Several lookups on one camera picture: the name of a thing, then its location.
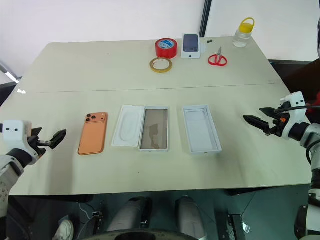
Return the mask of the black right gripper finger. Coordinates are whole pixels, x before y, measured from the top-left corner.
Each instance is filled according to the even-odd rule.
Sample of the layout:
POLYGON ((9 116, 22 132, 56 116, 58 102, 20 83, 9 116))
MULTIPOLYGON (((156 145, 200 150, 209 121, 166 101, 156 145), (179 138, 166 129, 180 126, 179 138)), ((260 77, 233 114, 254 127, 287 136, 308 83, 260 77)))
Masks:
POLYGON ((277 113, 275 112, 275 109, 272 107, 263 107, 259 110, 270 118, 277 118, 277 113))
POLYGON ((243 118, 249 125, 262 130, 264 133, 270 130, 269 123, 261 120, 259 117, 253 115, 244 115, 243 118))

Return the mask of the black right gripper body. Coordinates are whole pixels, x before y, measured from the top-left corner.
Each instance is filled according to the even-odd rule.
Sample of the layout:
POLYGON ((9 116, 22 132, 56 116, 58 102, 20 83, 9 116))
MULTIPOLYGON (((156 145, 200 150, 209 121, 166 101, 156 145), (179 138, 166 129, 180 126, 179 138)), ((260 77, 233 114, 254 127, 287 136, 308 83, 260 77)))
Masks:
POLYGON ((289 113, 276 112, 276 115, 277 117, 272 117, 274 126, 270 128, 268 132, 264 132, 266 136, 275 135, 277 137, 281 137, 286 125, 289 122, 289 113))

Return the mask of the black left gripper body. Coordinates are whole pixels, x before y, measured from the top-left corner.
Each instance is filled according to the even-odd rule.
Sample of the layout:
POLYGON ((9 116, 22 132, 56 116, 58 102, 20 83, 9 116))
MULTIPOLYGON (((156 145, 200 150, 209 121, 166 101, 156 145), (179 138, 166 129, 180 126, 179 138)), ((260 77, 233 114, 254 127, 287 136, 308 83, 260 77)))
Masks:
POLYGON ((51 148, 54 144, 54 139, 40 140, 38 136, 32 135, 27 138, 27 143, 31 147, 30 155, 33 159, 41 158, 45 153, 45 148, 51 148))

